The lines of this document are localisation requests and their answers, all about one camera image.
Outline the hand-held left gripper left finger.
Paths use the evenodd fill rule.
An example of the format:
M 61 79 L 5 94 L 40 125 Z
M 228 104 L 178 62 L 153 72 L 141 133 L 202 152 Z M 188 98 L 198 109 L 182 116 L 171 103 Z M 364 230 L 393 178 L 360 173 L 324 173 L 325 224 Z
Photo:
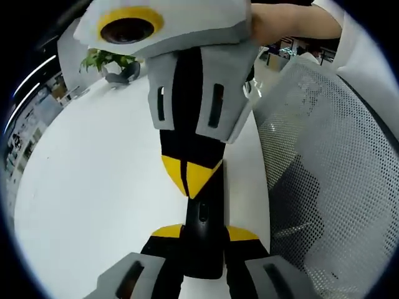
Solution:
M 178 298 L 183 282 L 182 224 L 161 227 L 97 279 L 87 298 Z

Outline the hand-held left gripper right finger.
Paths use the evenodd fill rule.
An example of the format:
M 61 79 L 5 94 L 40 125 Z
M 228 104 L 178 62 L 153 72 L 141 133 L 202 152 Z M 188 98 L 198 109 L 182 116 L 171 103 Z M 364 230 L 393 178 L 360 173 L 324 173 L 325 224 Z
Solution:
M 225 247 L 231 298 L 314 298 L 310 278 L 278 255 L 269 255 L 259 237 L 229 225 Z

